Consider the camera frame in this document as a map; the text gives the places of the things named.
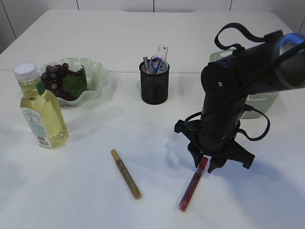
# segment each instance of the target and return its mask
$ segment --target green leaf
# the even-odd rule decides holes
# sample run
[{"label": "green leaf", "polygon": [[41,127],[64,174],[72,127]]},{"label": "green leaf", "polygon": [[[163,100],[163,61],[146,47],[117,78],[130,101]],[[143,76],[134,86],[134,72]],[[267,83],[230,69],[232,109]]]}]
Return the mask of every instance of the green leaf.
[{"label": "green leaf", "polygon": [[84,91],[86,91],[86,88],[84,88],[82,84],[82,76],[69,76],[63,78],[61,89],[62,91],[69,93],[73,97],[78,98]]},{"label": "green leaf", "polygon": [[81,65],[81,66],[82,66],[81,72],[82,72],[82,76],[83,76],[82,86],[83,86],[83,88],[86,89],[87,88],[87,76],[86,76],[84,65]]}]

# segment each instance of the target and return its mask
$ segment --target red glitter tube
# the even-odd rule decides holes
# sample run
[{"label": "red glitter tube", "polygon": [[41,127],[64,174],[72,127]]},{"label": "red glitter tube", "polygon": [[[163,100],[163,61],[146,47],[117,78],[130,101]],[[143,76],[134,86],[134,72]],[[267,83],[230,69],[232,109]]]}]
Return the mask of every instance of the red glitter tube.
[{"label": "red glitter tube", "polygon": [[193,196],[193,193],[198,185],[198,182],[202,176],[202,173],[204,171],[204,168],[206,166],[208,162],[208,158],[207,157],[203,157],[203,159],[201,160],[198,168],[197,168],[197,171],[195,172],[189,186],[187,187],[187,190],[184,194],[184,196],[182,197],[182,200],[179,204],[179,209],[183,212],[186,211],[186,208],[188,206],[188,204],[190,203],[191,199],[192,199],[192,196]]}]

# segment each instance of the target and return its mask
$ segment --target white wall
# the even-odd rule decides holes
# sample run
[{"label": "white wall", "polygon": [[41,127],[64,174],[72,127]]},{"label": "white wall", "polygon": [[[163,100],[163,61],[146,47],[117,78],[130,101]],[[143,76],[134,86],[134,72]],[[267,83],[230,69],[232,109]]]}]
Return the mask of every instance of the white wall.
[{"label": "white wall", "polygon": [[231,0],[154,0],[155,12],[230,10]]},{"label": "white wall", "polygon": [[293,31],[299,32],[305,0],[233,0],[232,11],[272,11]]},{"label": "white wall", "polygon": [[0,2],[0,53],[5,50],[13,41],[15,36],[10,27],[9,20]]},{"label": "white wall", "polygon": [[2,2],[17,37],[47,10],[77,10],[76,0],[2,0]]},{"label": "white wall", "polygon": [[78,0],[80,10],[153,12],[153,0]]},{"label": "white wall", "polygon": [[[190,12],[198,10],[272,11],[293,31],[300,31],[305,0],[0,0],[16,36],[50,9]],[[301,32],[305,34],[305,25]],[[0,53],[15,36],[0,4]]]}]

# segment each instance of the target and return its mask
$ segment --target bottle label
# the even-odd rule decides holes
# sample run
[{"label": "bottle label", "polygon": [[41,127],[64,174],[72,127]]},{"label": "bottle label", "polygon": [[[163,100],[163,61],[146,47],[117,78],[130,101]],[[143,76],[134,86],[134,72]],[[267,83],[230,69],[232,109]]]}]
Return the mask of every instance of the bottle label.
[{"label": "bottle label", "polygon": [[29,108],[21,108],[37,143],[44,147],[52,147],[46,128],[43,125],[40,114]]},{"label": "bottle label", "polygon": [[37,88],[39,95],[42,95],[46,91],[46,89],[43,87],[43,84],[41,81],[38,84],[36,84],[36,88]]}]

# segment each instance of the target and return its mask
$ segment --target black mesh pen holder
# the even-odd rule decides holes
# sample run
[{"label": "black mesh pen holder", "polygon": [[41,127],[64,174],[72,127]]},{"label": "black mesh pen holder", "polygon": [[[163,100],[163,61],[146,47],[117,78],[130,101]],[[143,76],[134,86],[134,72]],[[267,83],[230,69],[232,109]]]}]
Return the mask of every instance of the black mesh pen holder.
[{"label": "black mesh pen holder", "polygon": [[168,97],[168,82],[170,66],[161,74],[150,74],[144,68],[144,62],[139,66],[141,73],[141,97],[144,102],[151,105],[162,104]]}]

